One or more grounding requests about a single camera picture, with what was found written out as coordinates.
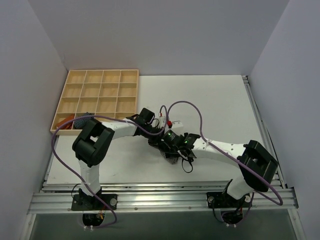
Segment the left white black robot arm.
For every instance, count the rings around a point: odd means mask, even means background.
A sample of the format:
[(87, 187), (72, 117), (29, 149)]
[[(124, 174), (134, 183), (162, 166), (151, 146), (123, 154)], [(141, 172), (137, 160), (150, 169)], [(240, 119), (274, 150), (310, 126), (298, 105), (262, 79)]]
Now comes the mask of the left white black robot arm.
[(158, 126), (152, 124), (155, 114), (143, 108), (135, 114), (115, 121), (101, 122), (90, 118), (72, 144), (79, 160), (81, 185), (79, 195), (83, 204), (95, 210), (101, 203), (100, 163), (105, 159), (111, 142), (123, 137), (143, 136), (155, 139), (164, 133), (167, 119), (161, 118)]

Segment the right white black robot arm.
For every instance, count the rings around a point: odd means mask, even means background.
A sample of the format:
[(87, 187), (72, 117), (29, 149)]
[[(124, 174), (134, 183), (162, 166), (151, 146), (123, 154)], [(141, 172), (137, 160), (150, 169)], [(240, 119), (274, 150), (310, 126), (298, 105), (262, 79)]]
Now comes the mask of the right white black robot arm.
[(181, 135), (170, 129), (159, 145), (165, 154), (180, 157), (190, 164), (195, 159), (210, 159), (237, 167), (241, 175), (233, 178), (222, 193), (223, 203), (227, 206), (234, 206), (243, 196), (254, 192), (263, 194), (271, 190), (279, 196), (271, 185), (279, 163), (255, 140), (247, 144), (227, 143), (210, 140), (202, 133)]

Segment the striped grey underwear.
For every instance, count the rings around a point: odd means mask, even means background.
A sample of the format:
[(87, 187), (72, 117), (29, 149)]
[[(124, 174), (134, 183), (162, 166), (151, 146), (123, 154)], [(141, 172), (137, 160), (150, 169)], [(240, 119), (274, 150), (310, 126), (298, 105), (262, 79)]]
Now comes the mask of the striped grey underwear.
[(178, 163), (178, 159), (181, 157), (178, 150), (175, 148), (162, 148), (159, 150), (163, 158), (171, 165)]

